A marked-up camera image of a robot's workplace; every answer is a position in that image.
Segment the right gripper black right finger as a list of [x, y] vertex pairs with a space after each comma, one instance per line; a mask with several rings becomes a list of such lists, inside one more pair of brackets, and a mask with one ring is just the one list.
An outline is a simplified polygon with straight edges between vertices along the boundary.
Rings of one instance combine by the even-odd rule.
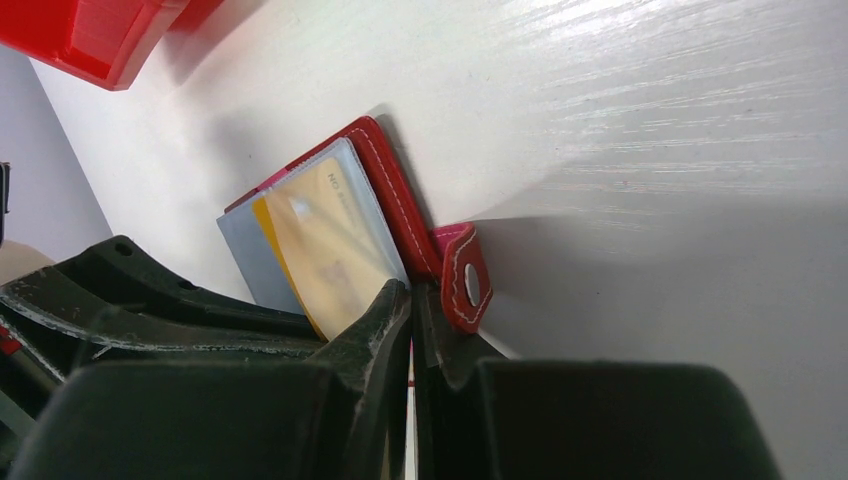
[[748, 403], [692, 364], [516, 360], [412, 293], [422, 479], [777, 479]]

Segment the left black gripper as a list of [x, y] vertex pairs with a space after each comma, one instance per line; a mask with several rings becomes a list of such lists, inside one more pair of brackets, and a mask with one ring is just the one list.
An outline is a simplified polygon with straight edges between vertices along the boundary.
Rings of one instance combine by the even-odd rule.
[[247, 364], [324, 346], [304, 316], [204, 289], [116, 236], [64, 261], [1, 248], [1, 391], [45, 398], [110, 361]]

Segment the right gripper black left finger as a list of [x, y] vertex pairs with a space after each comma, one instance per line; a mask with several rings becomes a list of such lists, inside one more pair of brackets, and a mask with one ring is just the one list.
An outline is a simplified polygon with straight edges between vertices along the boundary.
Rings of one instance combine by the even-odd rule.
[[389, 281], [304, 360], [96, 363], [50, 399], [14, 479], [400, 479], [410, 297]]

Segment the red leather card holder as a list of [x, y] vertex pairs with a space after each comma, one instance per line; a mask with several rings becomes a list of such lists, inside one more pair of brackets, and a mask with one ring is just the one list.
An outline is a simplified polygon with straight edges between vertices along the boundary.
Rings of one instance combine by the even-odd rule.
[[285, 165], [234, 200], [218, 218], [253, 298], [262, 306], [291, 308], [306, 317], [251, 207], [285, 177], [333, 155], [345, 163], [358, 198], [370, 203], [374, 221], [383, 223], [385, 243], [396, 251], [407, 275], [402, 283], [434, 285], [448, 324], [464, 335], [477, 333], [493, 296], [478, 231], [471, 222], [428, 227], [386, 135], [369, 116]]

